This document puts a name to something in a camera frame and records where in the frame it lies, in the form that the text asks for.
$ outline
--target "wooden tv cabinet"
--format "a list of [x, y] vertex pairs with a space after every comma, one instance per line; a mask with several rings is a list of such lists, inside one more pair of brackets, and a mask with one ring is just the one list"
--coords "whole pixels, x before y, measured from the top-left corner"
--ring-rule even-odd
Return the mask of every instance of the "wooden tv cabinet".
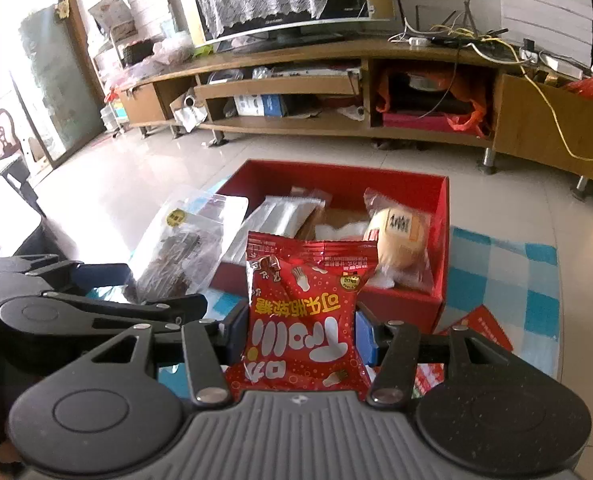
[[[593, 180], [593, 162], [572, 158], [567, 153], [550, 110], [529, 82], [518, 77], [516, 72], [509, 72], [515, 70], [512, 67], [490, 63], [471, 50], [460, 51], [459, 64], [484, 66], [496, 72], [494, 131], [489, 138], [458, 132], [382, 126], [381, 114], [375, 110], [375, 94], [383, 66], [396, 60], [454, 63], [456, 55], [457, 51], [450, 48], [410, 47], [381, 38], [285, 48], [258, 54], [215, 54], [142, 80], [133, 88], [119, 89], [119, 95], [132, 126], [140, 126], [145, 132], [148, 126], [167, 125], [178, 135], [180, 124], [172, 116], [170, 103], [187, 89], [194, 88], [197, 97], [203, 99], [208, 107], [208, 120], [199, 127], [214, 132], [214, 145], [223, 142], [224, 133], [228, 132], [425, 140], [484, 148], [482, 170], [485, 173], [494, 172], [494, 154], [500, 152]], [[234, 95], [348, 94], [349, 80], [345, 76], [292, 76], [207, 85], [209, 75], [216, 70], [334, 60], [356, 60], [361, 64], [361, 91], [366, 109], [364, 121], [353, 121], [334, 110], [324, 110], [319, 116], [307, 119], [224, 117], [224, 104], [228, 97]], [[571, 149], [592, 158], [593, 102], [550, 86], [542, 85], [542, 89], [557, 110]]]

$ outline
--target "plastic bag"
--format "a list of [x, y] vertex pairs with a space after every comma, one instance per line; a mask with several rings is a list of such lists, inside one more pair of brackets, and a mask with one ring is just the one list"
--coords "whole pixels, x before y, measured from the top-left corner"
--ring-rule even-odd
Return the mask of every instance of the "plastic bag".
[[392, 74], [406, 73], [411, 76], [422, 76], [433, 80], [437, 84], [437, 89], [446, 90], [449, 88], [450, 93], [456, 99], [469, 102], [473, 106], [474, 111], [467, 116], [446, 114], [446, 121], [454, 131], [474, 133], [478, 137], [485, 137], [481, 126], [483, 126], [488, 108], [486, 86], [489, 74], [487, 70], [476, 66], [459, 66], [454, 81], [452, 81], [454, 68], [447, 64], [421, 61], [393, 63], [381, 74], [377, 86], [379, 96], [377, 111], [385, 113], [391, 109], [390, 77]]
[[272, 77], [272, 70], [266, 66], [258, 66], [252, 70], [252, 79], [268, 79]]
[[572, 92], [573, 94], [577, 94], [593, 101], [593, 77], [582, 79], [580, 81], [573, 81], [563, 85], [562, 88], [568, 92]]
[[142, 303], [205, 290], [247, 207], [247, 198], [176, 190], [134, 251], [129, 263], [134, 283], [125, 297]]
[[224, 260], [233, 264], [245, 263], [250, 231], [294, 238], [315, 209], [324, 206], [325, 202], [320, 198], [267, 196], [245, 219]]
[[315, 225], [315, 239], [317, 240], [363, 240], [363, 235], [368, 230], [369, 222], [351, 222], [339, 229], [331, 225]]
[[377, 266], [374, 242], [304, 242], [267, 234], [248, 238], [250, 322], [242, 363], [225, 377], [244, 390], [369, 388], [354, 345], [359, 290]]
[[110, 75], [104, 85], [105, 93], [107, 94], [112, 88], [136, 86], [143, 79], [159, 75], [165, 69], [166, 66], [155, 60], [154, 56], [146, 57], [142, 62]]
[[192, 37], [185, 30], [177, 32], [171, 38], [166, 38], [154, 44], [152, 58], [159, 63], [176, 65], [183, 63], [194, 53]]
[[434, 287], [428, 258], [432, 215], [370, 188], [364, 200], [371, 217], [364, 240], [379, 242], [379, 270], [399, 285], [430, 292]]
[[183, 106], [172, 110], [174, 118], [183, 124], [189, 133], [208, 118], [208, 109], [205, 106], [196, 106], [194, 89], [191, 88], [182, 96]]

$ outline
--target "snack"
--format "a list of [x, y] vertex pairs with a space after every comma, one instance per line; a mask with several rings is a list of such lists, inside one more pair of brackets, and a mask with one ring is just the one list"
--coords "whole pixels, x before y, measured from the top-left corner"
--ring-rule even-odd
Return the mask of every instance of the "snack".
[[113, 287], [106, 298], [142, 303], [205, 290], [241, 227], [247, 206], [247, 198], [179, 187], [130, 258], [134, 280]]
[[398, 285], [430, 292], [434, 287], [428, 257], [432, 215], [369, 188], [363, 198], [371, 217], [363, 239], [378, 241], [379, 271]]
[[372, 217], [364, 240], [379, 241], [382, 266], [403, 270], [423, 257], [428, 231], [419, 214], [403, 207], [391, 207]]
[[250, 322], [242, 362], [225, 376], [255, 390], [355, 390], [370, 381], [354, 346], [357, 295], [377, 266], [375, 242], [304, 242], [250, 233]]

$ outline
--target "white plastic package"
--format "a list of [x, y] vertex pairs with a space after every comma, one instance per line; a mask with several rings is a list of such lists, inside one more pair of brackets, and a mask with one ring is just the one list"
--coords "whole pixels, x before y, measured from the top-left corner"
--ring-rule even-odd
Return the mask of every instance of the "white plastic package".
[[208, 288], [247, 207], [247, 198], [176, 190], [136, 247], [125, 297], [143, 303]]
[[428, 258], [432, 215], [373, 190], [364, 194], [371, 221], [364, 240], [377, 240], [379, 270], [398, 285], [430, 292], [434, 286]]
[[190, 133], [199, 124], [208, 118], [208, 109], [205, 106], [196, 106], [194, 89], [190, 88], [182, 98], [183, 106], [172, 110], [174, 118], [183, 124], [183, 127]]
[[245, 264], [245, 249], [250, 231], [294, 238], [315, 209], [323, 207], [325, 200], [321, 198], [267, 196], [243, 222], [224, 256], [224, 261]]
[[153, 51], [152, 57], [155, 61], [166, 65], [176, 65], [183, 63], [194, 54], [194, 43], [189, 33], [182, 30], [171, 38], [155, 43]]
[[352, 222], [339, 229], [331, 225], [315, 225], [316, 240], [363, 240], [363, 235], [368, 230], [369, 222]]

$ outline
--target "power strip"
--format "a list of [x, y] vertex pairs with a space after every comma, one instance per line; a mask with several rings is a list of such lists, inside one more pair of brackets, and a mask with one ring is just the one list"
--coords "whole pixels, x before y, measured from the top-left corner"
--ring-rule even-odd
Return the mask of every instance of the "power strip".
[[555, 72], [574, 77], [575, 79], [583, 79], [583, 70], [571, 63], [549, 56], [548, 54], [542, 54], [541, 60]]

